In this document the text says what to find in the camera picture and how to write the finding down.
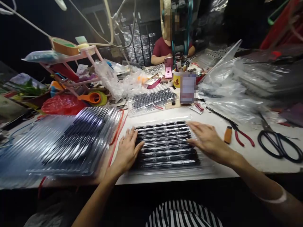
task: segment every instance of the white table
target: white table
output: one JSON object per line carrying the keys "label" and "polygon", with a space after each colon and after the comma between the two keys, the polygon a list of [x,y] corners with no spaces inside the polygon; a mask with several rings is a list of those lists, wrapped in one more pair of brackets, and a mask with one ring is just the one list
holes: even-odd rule
{"label": "white table", "polygon": [[[176,90],[172,89],[172,91],[179,93],[180,89],[177,88]],[[184,117],[184,116],[190,116],[193,121],[198,121],[204,124],[213,125],[216,128],[217,133],[221,138],[224,137],[224,133],[226,131],[227,126],[230,126],[228,122],[220,118],[214,113],[209,113],[206,109],[204,112],[200,115],[196,113],[195,111],[189,109],[189,107],[182,107],[182,108],[175,108],[175,109],[168,109],[163,111],[156,111],[153,113],[144,114],[141,116],[136,117],[127,117],[125,121],[125,125],[122,128],[122,131],[118,137],[118,141],[121,139],[123,135],[125,135],[126,130],[128,128],[131,128],[134,125],[138,125],[139,123],[148,122],[151,120],[164,120],[164,119],[170,119],[172,117]],[[18,130],[19,128],[25,126],[26,124],[32,122],[34,119],[24,122],[20,124],[18,127],[11,130],[10,133],[13,133],[14,131]],[[271,125],[272,129],[276,132],[279,132],[285,136],[288,137],[297,137],[299,140],[293,140],[294,143],[298,145],[301,149],[303,148],[303,129],[302,128],[291,128],[282,126],[279,124]],[[235,138],[235,133],[233,130],[232,134],[232,142],[230,144],[230,147],[240,154],[242,154],[249,163],[251,163],[255,168],[258,170],[265,172],[265,173],[297,173],[303,170],[303,164],[295,164],[292,163],[286,159],[275,159],[268,155],[258,144],[257,136],[260,132],[260,130],[253,129],[251,127],[247,127],[244,125],[239,125],[239,129],[245,132],[248,136],[252,138],[252,140],[255,143],[255,147],[252,147],[250,142],[239,134],[240,140],[245,144],[245,147],[242,147],[238,144]],[[264,140],[264,144],[266,147],[270,148],[272,147],[267,140]],[[288,151],[288,154],[294,158],[297,158],[297,154],[295,151],[290,148],[288,150],[288,147],[285,146],[285,149]],[[116,153],[118,151],[118,145],[115,148],[114,156],[112,159],[112,162],[115,159]],[[117,184],[133,184],[133,183],[152,183],[152,182],[165,182],[165,181],[182,181],[182,180],[200,180],[200,179],[215,179],[215,178],[230,178],[230,177],[238,177],[238,175],[231,170],[230,168],[227,168],[223,165],[220,165],[218,163],[213,162],[213,172],[208,174],[188,174],[186,176],[181,177],[172,177],[172,176],[162,176],[157,175],[152,178],[146,177],[146,176],[132,176],[132,177],[121,177]],[[103,174],[100,174],[98,179],[95,181],[90,181],[89,184],[97,184],[102,181]],[[41,179],[39,179],[36,183],[30,186],[30,188],[37,188],[41,182]],[[43,187],[55,187],[55,186],[66,186],[66,185],[83,185],[86,184],[86,182],[78,184],[75,182],[64,182],[57,180],[46,180],[43,184]]]}

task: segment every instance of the pink phone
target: pink phone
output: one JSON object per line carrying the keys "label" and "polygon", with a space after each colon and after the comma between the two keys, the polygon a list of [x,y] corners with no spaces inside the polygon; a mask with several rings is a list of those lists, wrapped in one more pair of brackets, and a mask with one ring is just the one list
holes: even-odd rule
{"label": "pink phone", "polygon": [[164,59],[164,65],[165,65],[165,79],[170,79],[173,77],[173,74],[171,72],[174,64],[173,57],[167,57]]}

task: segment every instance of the red shirt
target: red shirt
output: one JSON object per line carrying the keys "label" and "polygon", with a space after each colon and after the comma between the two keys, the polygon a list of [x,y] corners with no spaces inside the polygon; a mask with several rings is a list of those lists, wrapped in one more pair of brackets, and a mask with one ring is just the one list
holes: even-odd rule
{"label": "red shirt", "polygon": [[[193,46],[192,42],[189,43],[188,49],[190,49]],[[170,46],[168,46],[165,42],[163,37],[158,39],[155,43],[154,51],[152,55],[155,55],[157,57],[166,56],[168,54],[173,54],[172,49]]]}

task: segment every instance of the hand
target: hand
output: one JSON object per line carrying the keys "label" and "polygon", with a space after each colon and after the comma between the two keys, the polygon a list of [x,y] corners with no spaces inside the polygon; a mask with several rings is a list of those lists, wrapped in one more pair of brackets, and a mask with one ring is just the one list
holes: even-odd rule
{"label": "hand", "polygon": [[135,147],[137,135],[138,130],[135,131],[135,128],[132,127],[130,131],[129,129],[126,130],[125,137],[123,136],[119,142],[116,158],[110,167],[111,171],[114,171],[119,176],[132,167],[139,151],[144,145],[144,142],[140,142]]}
{"label": "hand", "polygon": [[195,121],[188,121],[187,125],[199,139],[188,139],[187,142],[198,147],[210,159],[228,167],[241,160],[242,156],[221,140],[214,126]]}

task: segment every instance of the red plastic bag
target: red plastic bag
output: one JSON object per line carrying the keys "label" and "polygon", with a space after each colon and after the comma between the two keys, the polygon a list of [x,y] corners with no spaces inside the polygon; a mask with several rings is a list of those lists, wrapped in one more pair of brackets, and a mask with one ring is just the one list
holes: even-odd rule
{"label": "red plastic bag", "polygon": [[76,115],[85,107],[74,95],[57,95],[48,99],[41,110],[46,114]]}

